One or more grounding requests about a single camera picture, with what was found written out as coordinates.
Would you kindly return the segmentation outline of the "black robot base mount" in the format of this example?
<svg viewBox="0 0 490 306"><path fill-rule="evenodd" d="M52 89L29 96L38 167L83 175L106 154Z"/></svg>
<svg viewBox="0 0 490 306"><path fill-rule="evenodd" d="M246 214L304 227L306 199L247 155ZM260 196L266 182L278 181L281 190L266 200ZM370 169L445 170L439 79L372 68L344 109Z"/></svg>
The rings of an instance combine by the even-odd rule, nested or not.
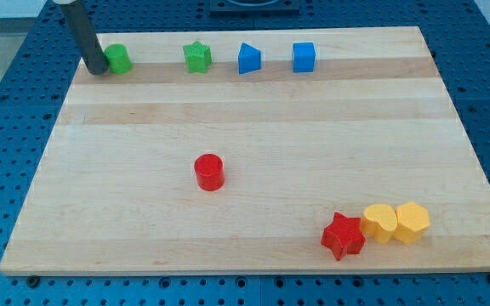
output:
<svg viewBox="0 0 490 306"><path fill-rule="evenodd" d="M300 0L210 0L209 14L223 16L230 14L297 14Z"/></svg>

